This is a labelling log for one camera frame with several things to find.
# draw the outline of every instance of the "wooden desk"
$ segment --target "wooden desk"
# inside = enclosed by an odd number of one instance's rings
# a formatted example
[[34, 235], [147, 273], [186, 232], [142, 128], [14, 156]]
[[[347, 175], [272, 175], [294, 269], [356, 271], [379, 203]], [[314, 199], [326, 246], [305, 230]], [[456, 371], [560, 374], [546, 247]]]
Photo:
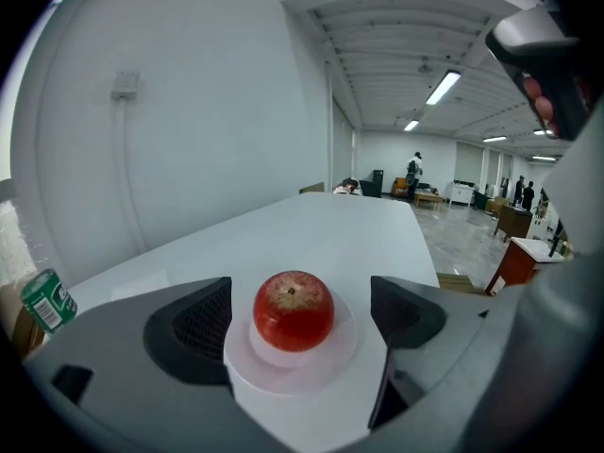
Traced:
[[498, 230], [501, 230], [506, 234], [504, 242], [510, 237], [527, 238], [531, 220], [532, 213], [504, 205], [501, 207], [499, 221], [493, 236], [497, 234]]
[[549, 246], [541, 240], [512, 238], [485, 292], [495, 295], [497, 290], [493, 291], [493, 287], [500, 278], [505, 286], [527, 283], [540, 270], [561, 261], [564, 261], [564, 257], [558, 252], [549, 257]]
[[439, 196], [438, 194], [434, 193], [415, 192], [416, 208], [420, 201], [431, 201], [432, 203], [434, 203], [434, 208], [436, 209], [437, 207], [441, 206], [445, 199], [442, 196]]

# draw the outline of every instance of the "white shirt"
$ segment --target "white shirt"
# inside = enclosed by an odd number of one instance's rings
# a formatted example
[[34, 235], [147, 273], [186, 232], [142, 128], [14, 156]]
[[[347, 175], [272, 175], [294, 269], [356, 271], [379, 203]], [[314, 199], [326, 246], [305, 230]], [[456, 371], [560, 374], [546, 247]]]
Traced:
[[409, 160], [408, 164], [412, 161], [415, 161], [415, 179], [419, 179], [420, 176], [424, 173], [424, 170], [422, 169], [422, 160], [414, 156]]

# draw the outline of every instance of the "soda can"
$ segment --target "soda can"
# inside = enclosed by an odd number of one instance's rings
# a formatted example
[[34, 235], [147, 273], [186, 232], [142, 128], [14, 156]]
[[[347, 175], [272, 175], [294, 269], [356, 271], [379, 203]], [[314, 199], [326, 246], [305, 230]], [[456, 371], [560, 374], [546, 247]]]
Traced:
[[71, 321], [77, 304], [60, 283], [52, 268], [32, 278], [21, 290], [21, 300], [27, 311], [48, 334]]

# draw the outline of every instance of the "apple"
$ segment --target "apple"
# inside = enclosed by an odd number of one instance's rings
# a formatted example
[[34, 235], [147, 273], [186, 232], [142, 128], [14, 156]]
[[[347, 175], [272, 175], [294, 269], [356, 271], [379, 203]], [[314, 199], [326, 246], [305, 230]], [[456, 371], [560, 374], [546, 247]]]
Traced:
[[287, 352], [320, 344], [333, 327], [333, 299], [317, 277], [299, 270], [266, 280], [254, 300], [254, 324], [261, 338]]

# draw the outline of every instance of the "white cabinet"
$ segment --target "white cabinet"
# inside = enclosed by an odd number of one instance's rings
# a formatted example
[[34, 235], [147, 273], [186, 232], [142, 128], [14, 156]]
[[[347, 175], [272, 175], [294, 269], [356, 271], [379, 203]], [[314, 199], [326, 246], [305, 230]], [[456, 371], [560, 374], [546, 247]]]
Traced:
[[537, 239], [545, 241], [545, 234], [547, 233], [547, 219], [539, 218], [537, 215], [532, 215], [532, 221], [528, 228], [527, 238]]
[[456, 185], [454, 183], [447, 183], [445, 188], [445, 198], [449, 200], [449, 207], [454, 201], [456, 203], [463, 203], [470, 206], [472, 203], [472, 195], [474, 189], [466, 185]]

